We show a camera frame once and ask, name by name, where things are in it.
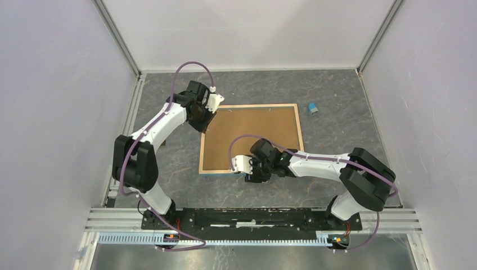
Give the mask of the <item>blue picture frame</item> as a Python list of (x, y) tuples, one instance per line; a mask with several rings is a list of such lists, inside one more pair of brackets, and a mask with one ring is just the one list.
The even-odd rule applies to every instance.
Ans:
[(230, 174), (230, 144), (244, 134), (304, 150), (297, 104), (221, 105), (201, 135), (199, 174)]

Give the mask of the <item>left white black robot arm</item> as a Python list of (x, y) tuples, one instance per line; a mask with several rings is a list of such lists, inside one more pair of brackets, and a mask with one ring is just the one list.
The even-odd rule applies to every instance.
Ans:
[(130, 194), (139, 196), (156, 214), (155, 222), (163, 229), (172, 228), (177, 215), (174, 201), (158, 183), (159, 147), (184, 123), (205, 133), (223, 101), (224, 97), (214, 87), (192, 80), (185, 91), (169, 96), (162, 109), (141, 129), (115, 139), (112, 178), (119, 182), (123, 195), (128, 188)]

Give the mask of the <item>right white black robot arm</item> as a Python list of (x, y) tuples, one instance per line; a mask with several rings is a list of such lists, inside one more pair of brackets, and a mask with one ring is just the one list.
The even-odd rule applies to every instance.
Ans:
[(278, 177), (317, 177), (341, 183), (346, 191), (327, 207), (326, 225), (338, 230), (363, 210), (380, 212), (388, 198), (398, 194), (395, 173), (373, 154), (356, 147), (350, 153), (324, 155), (284, 148), (260, 138), (248, 155), (230, 158), (231, 171), (244, 173), (247, 182)]

